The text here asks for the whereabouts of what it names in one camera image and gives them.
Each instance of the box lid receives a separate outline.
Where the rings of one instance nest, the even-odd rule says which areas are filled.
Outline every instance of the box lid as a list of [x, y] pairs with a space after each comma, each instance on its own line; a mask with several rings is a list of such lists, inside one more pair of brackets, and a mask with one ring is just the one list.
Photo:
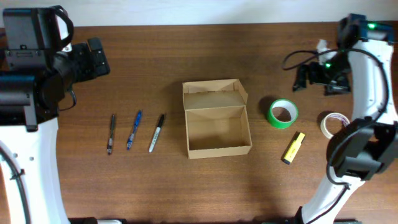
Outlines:
[[185, 110], [244, 106], [248, 94], [238, 79], [183, 83]]

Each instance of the yellow highlighter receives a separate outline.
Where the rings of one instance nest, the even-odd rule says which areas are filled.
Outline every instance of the yellow highlighter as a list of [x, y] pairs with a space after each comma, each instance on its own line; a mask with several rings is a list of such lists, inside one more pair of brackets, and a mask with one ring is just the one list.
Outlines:
[[293, 141], [292, 145], [290, 146], [289, 150], [286, 152], [284, 159], [282, 160], [287, 165], [293, 162], [294, 157], [296, 156], [297, 152], [300, 149], [301, 143], [303, 142], [305, 134], [300, 133], [296, 140]]

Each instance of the open box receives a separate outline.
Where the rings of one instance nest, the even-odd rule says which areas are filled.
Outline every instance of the open box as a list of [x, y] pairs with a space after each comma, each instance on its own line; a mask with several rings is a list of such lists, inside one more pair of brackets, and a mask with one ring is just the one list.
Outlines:
[[237, 79], [183, 83], [188, 158], [249, 153], [247, 100]]

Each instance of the wooden table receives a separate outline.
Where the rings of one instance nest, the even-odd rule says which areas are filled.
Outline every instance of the wooden table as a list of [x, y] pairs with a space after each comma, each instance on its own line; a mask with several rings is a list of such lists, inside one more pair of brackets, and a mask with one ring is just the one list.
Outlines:
[[[314, 49], [319, 39], [334, 46], [336, 27], [301, 23], [76, 28], [74, 43], [101, 38], [111, 74], [76, 84], [77, 106], [59, 117], [57, 163], [68, 217], [236, 222], [294, 216], [325, 175], [328, 139], [318, 124], [323, 112], [350, 117], [353, 101], [352, 95], [325, 97], [321, 86], [293, 93], [295, 71], [282, 71], [280, 63], [291, 51]], [[397, 56], [392, 68], [396, 103]], [[240, 79], [249, 95], [251, 152], [188, 160], [182, 82], [225, 78]], [[276, 98], [290, 99], [298, 107], [298, 120], [288, 129], [275, 129], [264, 117]], [[61, 107], [70, 103], [67, 97]], [[141, 125], [127, 151], [138, 110], [143, 111]], [[108, 156], [113, 113], [116, 144]], [[167, 113], [167, 120], [149, 154], [161, 113]], [[288, 166], [280, 158], [296, 131], [307, 137]], [[395, 223], [397, 175], [395, 162], [361, 187], [338, 218]], [[7, 223], [4, 190], [0, 206], [0, 222]]]

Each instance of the white wall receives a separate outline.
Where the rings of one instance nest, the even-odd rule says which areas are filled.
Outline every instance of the white wall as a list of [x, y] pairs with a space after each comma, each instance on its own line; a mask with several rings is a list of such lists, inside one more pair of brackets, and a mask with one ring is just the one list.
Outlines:
[[1, 9], [56, 4], [75, 26], [321, 22], [350, 12], [398, 20], [398, 0], [0, 0]]

